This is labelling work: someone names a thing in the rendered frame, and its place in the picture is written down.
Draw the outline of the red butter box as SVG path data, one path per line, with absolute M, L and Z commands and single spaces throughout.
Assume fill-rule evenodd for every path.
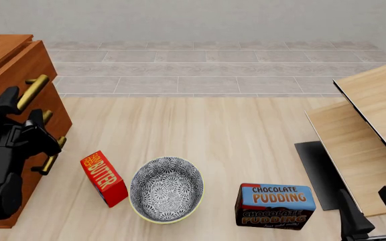
M 101 198 L 109 208 L 128 197 L 123 178 L 101 151 L 97 151 L 80 161 L 80 164 Z

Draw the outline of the pale wooden panel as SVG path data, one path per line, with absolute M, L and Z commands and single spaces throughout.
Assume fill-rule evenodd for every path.
M 306 116 L 365 216 L 386 214 L 378 192 L 386 186 L 386 146 L 348 103 L 306 111 Z
M 386 146 L 386 65 L 333 84 Z

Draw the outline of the flat black plate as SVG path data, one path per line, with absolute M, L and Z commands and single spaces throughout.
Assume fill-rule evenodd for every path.
M 319 141 L 294 144 L 324 211 L 339 208 L 338 192 L 346 186 Z

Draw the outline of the chocolate pudding box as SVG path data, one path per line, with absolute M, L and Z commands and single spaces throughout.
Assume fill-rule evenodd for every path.
M 243 183 L 235 221 L 238 226 L 301 230 L 315 210 L 308 186 Z

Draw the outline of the patterned black and white bowl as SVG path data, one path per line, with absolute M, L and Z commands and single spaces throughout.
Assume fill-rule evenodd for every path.
M 138 216 L 154 224 L 173 224 L 200 205 L 204 180 L 194 164 L 179 157 L 159 157 L 133 176 L 129 202 Z

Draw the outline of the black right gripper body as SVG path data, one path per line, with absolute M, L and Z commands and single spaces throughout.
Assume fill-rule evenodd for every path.
M 352 236 L 344 236 L 341 241 L 386 241 L 386 234 L 378 236 L 369 236 L 368 234 L 355 234 Z

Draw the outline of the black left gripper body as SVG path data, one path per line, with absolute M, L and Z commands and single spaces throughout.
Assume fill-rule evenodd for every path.
M 42 152 L 42 126 L 0 114 L 0 161 L 24 161 Z

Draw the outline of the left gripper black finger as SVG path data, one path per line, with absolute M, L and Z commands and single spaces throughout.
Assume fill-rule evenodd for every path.
M 0 95 L 0 114 L 19 114 L 17 107 L 19 88 L 11 86 Z
M 37 126 L 45 126 L 43 111 L 41 109 L 32 110 L 28 116 L 28 120 L 37 124 Z

